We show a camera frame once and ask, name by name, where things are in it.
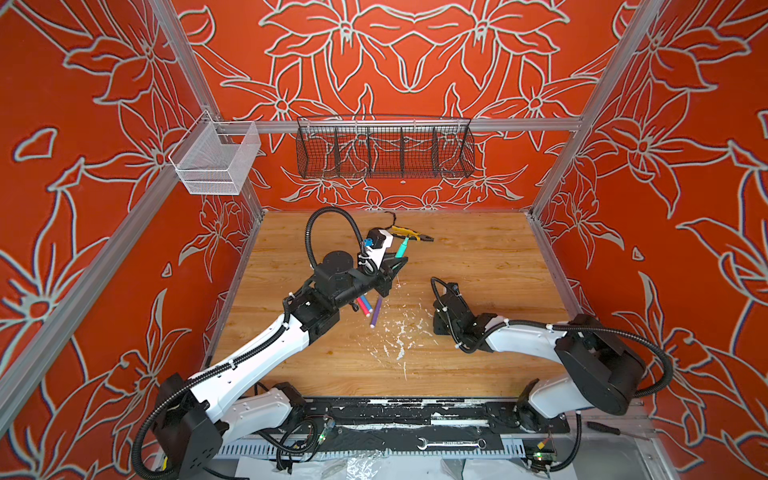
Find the pink marker pen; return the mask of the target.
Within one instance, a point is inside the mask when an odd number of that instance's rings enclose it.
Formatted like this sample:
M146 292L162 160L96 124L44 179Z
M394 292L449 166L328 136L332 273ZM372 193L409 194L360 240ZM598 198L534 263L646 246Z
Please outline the pink marker pen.
M358 298L357 298L357 303L359 304L359 306L360 306L360 308L361 308L361 310L362 310L363 314L364 314L366 317L369 317L369 316L371 315L371 313L370 313L370 314L368 314L368 311L366 310L365 306L364 306L364 305L363 305L363 303L361 302L361 299L360 299L360 297L358 297Z

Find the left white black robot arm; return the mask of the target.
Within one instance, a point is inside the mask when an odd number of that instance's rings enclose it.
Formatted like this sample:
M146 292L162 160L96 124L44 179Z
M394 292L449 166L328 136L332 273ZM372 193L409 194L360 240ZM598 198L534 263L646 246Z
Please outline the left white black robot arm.
M312 229L330 213L351 226L356 255L336 250L316 259ZM189 378L174 374L161 384L133 441L134 473L142 479L189 478L205 470L222 445L283 426L303 402L291 385L279 384L256 396L247 391L333 328L343 307L371 290L382 297L389 294L408 262L391 252L393 241L389 228L361 233L354 218L339 207L313 212L304 232L311 276L283 299L277 319L245 346Z

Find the green marker pen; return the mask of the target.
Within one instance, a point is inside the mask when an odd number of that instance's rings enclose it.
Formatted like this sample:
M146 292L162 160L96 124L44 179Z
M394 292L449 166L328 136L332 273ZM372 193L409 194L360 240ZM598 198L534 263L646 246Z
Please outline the green marker pen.
M405 238L402 241L402 243L400 244L400 246L399 246L399 248L398 248L398 250L397 250L397 252L395 254L396 258L403 258L405 256L407 248L408 248L408 244L409 244L409 239Z

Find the blue marker pen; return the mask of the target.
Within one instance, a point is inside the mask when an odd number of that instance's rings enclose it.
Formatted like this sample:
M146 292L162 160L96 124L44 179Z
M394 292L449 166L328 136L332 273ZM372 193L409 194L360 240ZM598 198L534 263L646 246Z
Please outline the blue marker pen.
M370 314L373 311L373 308L372 308L370 302L367 300L367 298L364 295L361 296L360 299L361 299L361 302L363 303L363 305L365 306L366 310L368 311L368 314Z

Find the purple marker pen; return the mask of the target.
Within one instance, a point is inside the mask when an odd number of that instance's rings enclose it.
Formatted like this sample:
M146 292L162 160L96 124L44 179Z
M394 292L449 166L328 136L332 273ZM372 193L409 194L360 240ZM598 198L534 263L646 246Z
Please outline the purple marker pen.
M378 321L381 317L383 302L384 302L384 298L379 296L372 310L371 322L370 322L371 328L375 328L378 324Z

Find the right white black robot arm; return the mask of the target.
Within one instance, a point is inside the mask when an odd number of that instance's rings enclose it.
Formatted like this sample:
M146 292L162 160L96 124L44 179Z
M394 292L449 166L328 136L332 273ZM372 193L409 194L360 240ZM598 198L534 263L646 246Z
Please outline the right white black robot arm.
M515 401L515 416L526 430L590 408L621 416L633 400L661 392L674 379L674 362L661 346L638 334L608 328L593 316L578 314L565 323L541 323L495 313L476 315L456 283L433 277L430 286L435 296L434 330L450 336L457 350L522 354L563 367L558 378L530 381Z

